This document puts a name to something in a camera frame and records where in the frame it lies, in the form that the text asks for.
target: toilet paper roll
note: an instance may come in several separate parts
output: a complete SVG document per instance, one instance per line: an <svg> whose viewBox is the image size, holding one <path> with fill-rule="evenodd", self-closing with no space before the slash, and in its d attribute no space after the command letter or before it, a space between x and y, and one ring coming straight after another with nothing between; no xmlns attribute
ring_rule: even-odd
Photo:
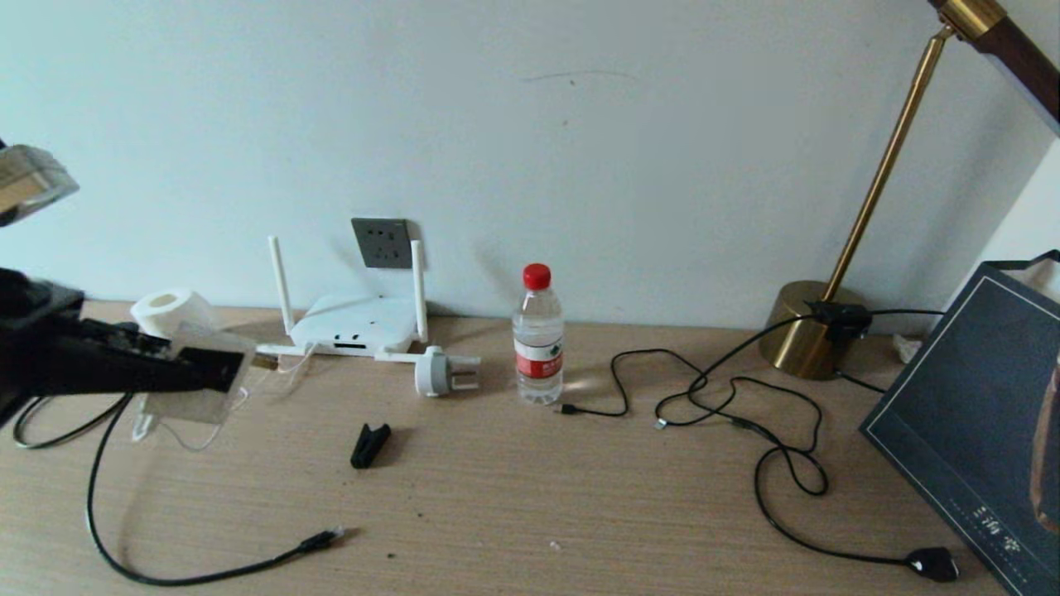
<svg viewBox="0 0 1060 596"><path fill-rule="evenodd" d="M180 323L207 330L220 327L213 306L188 287L173 287L141 298L130 309L132 318L147 335L172 339Z"/></svg>

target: white router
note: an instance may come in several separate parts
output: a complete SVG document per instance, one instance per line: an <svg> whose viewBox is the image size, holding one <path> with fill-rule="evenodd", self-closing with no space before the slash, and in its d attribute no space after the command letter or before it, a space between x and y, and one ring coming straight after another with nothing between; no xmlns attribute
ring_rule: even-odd
<svg viewBox="0 0 1060 596"><path fill-rule="evenodd" d="M280 293L283 329L294 346L262 346L277 354L337 354L379 358L408 350L413 341L427 341L427 303L423 297L423 245L411 241L412 299L365 298L329 294L295 321L287 294L287 278L280 256L280 241L268 236L272 271Z"/></svg>

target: desk lamp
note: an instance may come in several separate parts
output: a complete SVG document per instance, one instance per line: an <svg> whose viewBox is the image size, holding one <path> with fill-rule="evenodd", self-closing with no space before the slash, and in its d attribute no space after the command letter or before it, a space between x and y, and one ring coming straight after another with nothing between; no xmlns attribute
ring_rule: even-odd
<svg viewBox="0 0 1060 596"><path fill-rule="evenodd" d="M935 66L942 54L947 39L956 35L979 53L988 56L1006 74L1013 75L1022 85L1028 102L1039 116L1060 136L1060 73L1023 31L1012 22L1005 10L994 0L929 0L938 11L942 29L928 41L917 65L913 84L890 134L868 194L854 221L847 243L835 263L827 283L794 281L784 285L777 296L766 327L801 315L819 312L824 306L861 304L860 296L841 287L843 276L850 266L858 244L861 242L869 217L876 208L887 178L898 160L913 118L920 107ZM817 318L798 320L782 331L766 335L760 343L762 355L770 363L803 379L833 379L836 364L843 358L853 335L838 332Z"/></svg>

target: router antenna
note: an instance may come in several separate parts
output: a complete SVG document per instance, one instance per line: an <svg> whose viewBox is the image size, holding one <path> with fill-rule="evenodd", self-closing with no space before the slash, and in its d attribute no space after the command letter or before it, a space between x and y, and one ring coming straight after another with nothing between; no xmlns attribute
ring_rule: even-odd
<svg viewBox="0 0 1060 596"><path fill-rule="evenodd" d="M268 247L272 252L272 273L276 274L276 288L280 293L280 312L283 314L283 331L290 335L290 330L295 328L295 317L290 313L290 297L287 295L287 277L283 273L283 258L280 257L280 239L275 235L268 236ZM416 267L416 258L412 258L412 267Z"/></svg>
<svg viewBox="0 0 1060 596"><path fill-rule="evenodd" d="M417 339L427 343L427 300L423 297L423 242L412 241L412 294L416 300Z"/></svg>

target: wooden desk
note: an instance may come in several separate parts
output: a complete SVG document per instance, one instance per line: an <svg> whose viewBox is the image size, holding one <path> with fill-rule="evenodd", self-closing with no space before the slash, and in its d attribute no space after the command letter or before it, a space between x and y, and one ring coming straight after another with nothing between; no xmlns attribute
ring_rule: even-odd
<svg viewBox="0 0 1060 596"><path fill-rule="evenodd" d="M91 304L121 320L127 305ZM228 311L259 339L280 333L275 311ZM220 571L271 557L336 524L340 546L279 568L182 594L1003 594L960 540L858 433L877 396L842 381L798 381L756 350L716 376L750 373L798 388L825 409L819 457L832 479L803 495L778 461L766 492L777 516L823 545L901 557L942 545L957 583L805 550L771 528L752 490L763 439L721 421L656 431L658 397L683 389L685 370L660 356L621 368L632 393L622 419L560 416L515 396L509 322L431 319L453 354L482 356L482 388L417 396L409 365L316 356L294 391L270 374L215 443L188 453L164 433L129 441L131 413L103 460L101 533L116 557L159 577ZM571 325L565 399L618 407L614 353L666 346L709 363L747 332ZM859 347L849 372L888 383L900 365L882 338ZM252 371L252 381L264 371ZM727 392L716 382L714 391ZM808 437L809 408L746 387L732 411L792 440ZM41 439L85 420L111 398L65 398L30 427ZM671 410L673 417L677 411ZM360 425L394 436L370 470L349 458ZM10 434L10 428L4 428ZM92 547L85 489L102 430L42 452L0 442L0 568L4 593L142 594Z"/></svg>

